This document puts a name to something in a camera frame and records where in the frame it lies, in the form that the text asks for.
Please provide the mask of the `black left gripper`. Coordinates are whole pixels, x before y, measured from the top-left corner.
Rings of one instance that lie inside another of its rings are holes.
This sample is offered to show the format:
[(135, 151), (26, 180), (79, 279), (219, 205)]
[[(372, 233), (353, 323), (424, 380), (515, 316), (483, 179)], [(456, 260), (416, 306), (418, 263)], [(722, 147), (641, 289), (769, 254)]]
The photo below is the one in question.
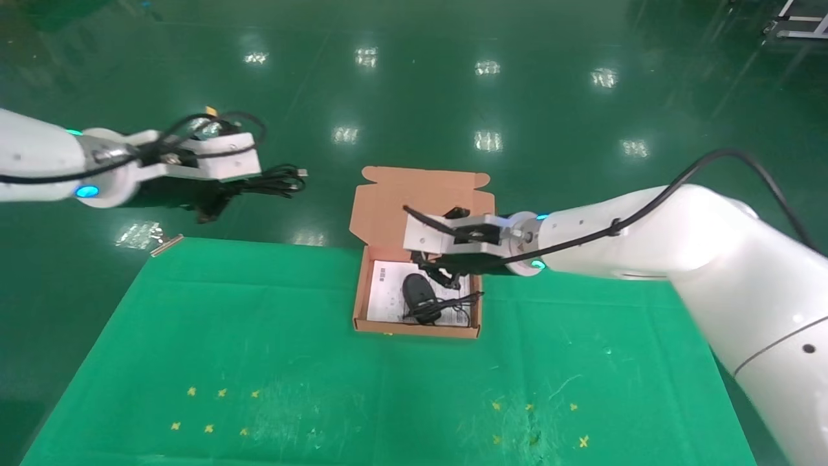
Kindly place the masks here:
[(232, 191), (216, 191), (214, 180), (159, 177), (143, 182), (137, 190), (138, 208), (196, 210), (200, 225), (216, 221), (235, 198)]

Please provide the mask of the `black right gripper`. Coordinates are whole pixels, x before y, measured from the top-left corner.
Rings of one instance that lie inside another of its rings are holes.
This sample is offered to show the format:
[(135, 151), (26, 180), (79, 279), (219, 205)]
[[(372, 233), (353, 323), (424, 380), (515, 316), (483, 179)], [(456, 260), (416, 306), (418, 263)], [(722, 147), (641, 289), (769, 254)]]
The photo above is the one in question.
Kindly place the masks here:
[(468, 275), (514, 276), (508, 265), (497, 265), (500, 260), (491, 254), (426, 254), (411, 251), (410, 260), (418, 269), (445, 289), (459, 290), (461, 278)]

